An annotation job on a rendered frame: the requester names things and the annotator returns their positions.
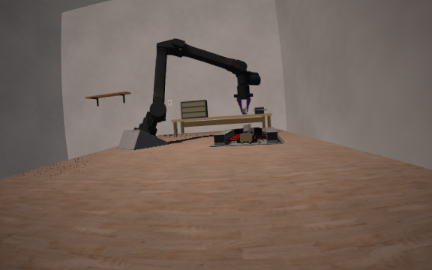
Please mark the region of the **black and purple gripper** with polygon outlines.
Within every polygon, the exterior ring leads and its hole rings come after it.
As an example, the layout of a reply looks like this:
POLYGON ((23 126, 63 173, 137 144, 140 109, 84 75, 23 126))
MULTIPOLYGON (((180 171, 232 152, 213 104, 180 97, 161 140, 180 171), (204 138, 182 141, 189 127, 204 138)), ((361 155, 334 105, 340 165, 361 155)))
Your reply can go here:
POLYGON ((251 94, 248 93, 248 84, 238 85, 238 94, 234 94, 234 97, 237 97, 236 100, 238 102, 238 105, 240 106, 241 112, 242 112, 241 100, 247 98, 247 112, 248 112, 248 107, 251 102, 251 97, 253 97, 253 93, 251 94))

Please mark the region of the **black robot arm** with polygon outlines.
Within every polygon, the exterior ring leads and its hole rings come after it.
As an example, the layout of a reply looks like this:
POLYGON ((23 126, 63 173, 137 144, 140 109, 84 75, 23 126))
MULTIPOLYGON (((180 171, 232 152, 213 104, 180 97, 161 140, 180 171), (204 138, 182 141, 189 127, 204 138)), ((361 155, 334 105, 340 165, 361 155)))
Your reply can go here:
MULTIPOLYGON (((187 45, 184 40, 179 40, 177 38, 157 43, 153 103, 151 104, 149 112, 147 112, 146 114, 146 117, 144 117, 142 124, 139 124, 139 128, 135 127, 134 130, 142 130, 155 136, 158 130, 156 128, 157 123, 166 121, 165 118, 167 108, 164 104, 164 96, 167 55, 178 56, 180 58, 182 56, 185 56, 226 69, 227 71, 230 71, 232 72, 232 74, 236 75, 238 79, 238 85, 241 84, 243 86, 244 84, 249 83, 249 86, 258 86, 261 82, 258 73, 247 71, 248 66, 244 61, 223 57, 221 55, 217 55, 212 52, 208 52, 203 49, 187 45), (179 52, 180 50, 181 52, 179 52)), ((249 86, 248 93, 250 94, 249 86)))

